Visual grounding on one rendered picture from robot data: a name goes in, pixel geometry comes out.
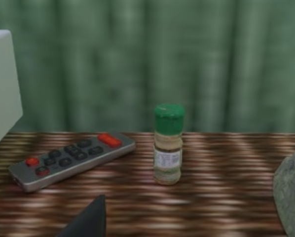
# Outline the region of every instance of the gray rock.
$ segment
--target gray rock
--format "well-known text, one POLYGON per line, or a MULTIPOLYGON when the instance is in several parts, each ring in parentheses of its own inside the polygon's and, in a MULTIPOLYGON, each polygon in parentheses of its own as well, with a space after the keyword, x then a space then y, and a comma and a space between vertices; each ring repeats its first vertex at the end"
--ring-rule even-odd
POLYGON ((273 178, 273 195, 282 226, 295 237, 295 153, 286 157, 273 178))

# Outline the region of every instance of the round red button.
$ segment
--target round red button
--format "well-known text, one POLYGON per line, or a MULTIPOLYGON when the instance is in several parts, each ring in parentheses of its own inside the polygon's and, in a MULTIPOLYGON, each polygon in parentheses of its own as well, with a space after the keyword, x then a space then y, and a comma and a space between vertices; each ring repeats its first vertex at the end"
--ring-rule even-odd
POLYGON ((35 157, 27 158, 25 161, 26 165, 34 166, 39 164, 39 160, 35 157))

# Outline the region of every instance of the wicker surface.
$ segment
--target wicker surface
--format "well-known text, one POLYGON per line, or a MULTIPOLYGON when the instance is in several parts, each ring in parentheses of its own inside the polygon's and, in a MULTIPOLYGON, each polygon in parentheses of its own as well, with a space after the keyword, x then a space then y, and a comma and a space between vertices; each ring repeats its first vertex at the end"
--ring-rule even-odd
POLYGON ((180 182, 152 179, 150 133, 128 134, 134 153, 38 193, 11 183, 6 167, 92 134, 17 133, 0 143, 0 237, 55 236, 97 195, 107 195, 109 237, 283 237, 272 175, 295 150, 293 134, 184 135, 180 182))

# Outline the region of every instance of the rectangular red button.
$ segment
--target rectangular red button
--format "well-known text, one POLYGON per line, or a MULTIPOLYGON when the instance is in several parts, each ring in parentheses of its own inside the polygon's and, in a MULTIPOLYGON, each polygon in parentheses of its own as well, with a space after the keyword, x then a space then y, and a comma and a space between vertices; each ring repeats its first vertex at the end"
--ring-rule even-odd
POLYGON ((110 147, 119 147, 121 146, 122 142, 116 138, 114 138, 113 136, 109 135, 108 133, 103 133, 98 135, 98 140, 100 140, 101 142, 107 144, 110 147))

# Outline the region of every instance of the small glass bottle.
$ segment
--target small glass bottle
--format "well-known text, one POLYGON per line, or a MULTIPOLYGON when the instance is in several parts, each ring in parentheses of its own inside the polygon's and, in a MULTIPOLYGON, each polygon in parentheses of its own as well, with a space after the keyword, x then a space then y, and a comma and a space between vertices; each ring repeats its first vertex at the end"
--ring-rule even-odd
POLYGON ((154 180, 172 185, 181 177, 184 108, 176 104, 161 104, 155 107, 154 112, 154 180))

